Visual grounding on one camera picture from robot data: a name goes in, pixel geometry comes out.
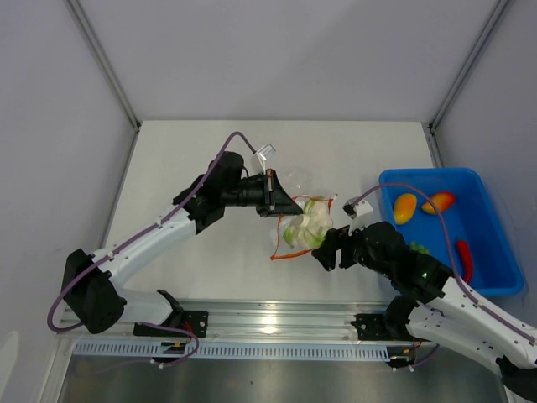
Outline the white cauliflower green leaves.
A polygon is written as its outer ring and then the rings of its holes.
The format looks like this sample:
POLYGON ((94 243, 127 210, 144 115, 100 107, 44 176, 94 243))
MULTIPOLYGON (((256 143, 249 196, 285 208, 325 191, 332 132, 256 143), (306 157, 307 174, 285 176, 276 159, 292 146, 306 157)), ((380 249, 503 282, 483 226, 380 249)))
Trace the white cauliflower green leaves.
POLYGON ((326 232, 334 228, 331 217, 333 200, 306 197, 303 213, 284 225, 282 238, 292 249, 317 249, 324 241, 326 232))

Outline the clear zip bag red zipper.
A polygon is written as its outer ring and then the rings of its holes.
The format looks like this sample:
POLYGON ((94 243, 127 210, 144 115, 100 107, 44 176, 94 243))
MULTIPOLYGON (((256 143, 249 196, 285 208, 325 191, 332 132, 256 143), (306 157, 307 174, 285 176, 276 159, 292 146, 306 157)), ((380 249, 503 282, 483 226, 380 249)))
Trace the clear zip bag red zipper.
POLYGON ((302 209, 296 216, 278 217, 271 231, 272 261, 298 259, 317 249, 334 228, 331 209, 337 194, 314 184, 314 175, 299 166, 285 166, 279 180, 292 201, 302 209))

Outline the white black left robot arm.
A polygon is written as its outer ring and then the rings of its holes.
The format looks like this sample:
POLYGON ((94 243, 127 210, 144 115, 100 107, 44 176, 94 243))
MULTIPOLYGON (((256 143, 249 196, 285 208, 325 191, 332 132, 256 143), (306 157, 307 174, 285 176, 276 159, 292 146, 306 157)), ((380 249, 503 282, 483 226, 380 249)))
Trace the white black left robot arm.
POLYGON ((138 335, 176 334, 184 309, 167 291, 125 289, 128 280, 168 247, 190 239, 223 218, 227 207, 254 207, 260 217, 298 216, 302 208, 281 186, 275 170, 243 176, 244 159, 225 151, 148 228, 111 249, 77 249, 65 264, 62 298, 91 334, 132 322, 138 335))

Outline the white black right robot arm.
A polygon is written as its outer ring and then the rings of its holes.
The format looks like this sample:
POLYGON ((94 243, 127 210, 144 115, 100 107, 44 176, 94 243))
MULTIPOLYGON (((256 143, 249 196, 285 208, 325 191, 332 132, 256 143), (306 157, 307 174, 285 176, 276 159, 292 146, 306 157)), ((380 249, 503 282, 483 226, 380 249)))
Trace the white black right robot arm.
POLYGON ((499 376, 514 394, 536 400, 535 328, 459 284, 436 258, 410 249, 391 224, 331 229, 312 254, 327 271, 359 264, 390 281, 399 293, 383 315, 391 338, 449 348, 499 376))

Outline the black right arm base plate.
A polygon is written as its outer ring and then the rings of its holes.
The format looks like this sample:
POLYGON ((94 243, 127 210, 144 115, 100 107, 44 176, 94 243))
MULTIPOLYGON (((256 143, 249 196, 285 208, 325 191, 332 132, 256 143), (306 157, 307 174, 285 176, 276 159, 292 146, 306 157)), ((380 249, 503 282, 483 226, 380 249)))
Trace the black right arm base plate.
POLYGON ((358 313, 350 324, 361 341, 429 342, 427 338, 418 338, 409 333, 406 327, 409 324, 409 315, 405 314, 358 313))

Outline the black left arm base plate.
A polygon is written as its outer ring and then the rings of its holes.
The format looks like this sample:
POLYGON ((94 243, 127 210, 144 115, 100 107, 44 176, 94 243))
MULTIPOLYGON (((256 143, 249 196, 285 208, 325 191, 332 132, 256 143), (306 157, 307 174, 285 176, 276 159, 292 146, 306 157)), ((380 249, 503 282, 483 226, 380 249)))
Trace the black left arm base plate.
MULTIPOLYGON (((190 332, 198 338, 206 336, 209 323, 208 311, 182 311, 181 314, 173 312, 168 319, 161 324, 161 327, 170 327, 190 332)), ((172 332, 170 330, 157 329, 143 323, 136 323, 133 328, 133 335, 137 337, 185 337, 184 333, 172 332)))

